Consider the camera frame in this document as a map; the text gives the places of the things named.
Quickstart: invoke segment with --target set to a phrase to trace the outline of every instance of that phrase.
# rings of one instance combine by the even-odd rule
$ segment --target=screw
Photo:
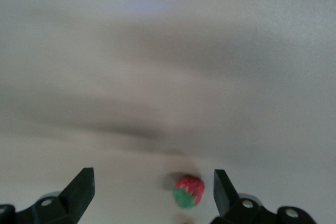
[[[48,205],[51,204],[52,201],[53,201],[52,199],[46,199],[46,200],[42,201],[41,206],[43,206],[43,207],[48,206]]]
[[[0,208],[0,215],[6,211],[6,206]]]
[[[253,207],[253,203],[249,200],[244,200],[243,201],[243,206],[246,208],[252,208]]]
[[[294,209],[291,209],[291,208],[286,209],[286,214],[289,217],[292,217],[292,218],[298,218],[299,217],[299,214]]]

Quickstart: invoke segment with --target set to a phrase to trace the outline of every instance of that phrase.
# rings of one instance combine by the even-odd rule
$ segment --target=strawberry
[[[195,207],[201,201],[204,188],[204,182],[201,179],[185,175],[175,185],[175,201],[182,208]]]

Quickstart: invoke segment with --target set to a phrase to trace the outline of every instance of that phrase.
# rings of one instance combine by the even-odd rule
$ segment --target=white surface
[[[335,221],[335,0],[0,0],[0,201],[95,168],[80,223],[204,224],[213,170]],[[201,174],[190,211],[169,174]]]

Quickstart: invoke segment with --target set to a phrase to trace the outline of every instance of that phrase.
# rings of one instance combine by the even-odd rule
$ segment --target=green leaves
[[[174,198],[176,203],[182,208],[193,208],[197,204],[195,204],[196,196],[192,196],[192,193],[192,191],[187,193],[184,186],[175,188]]]

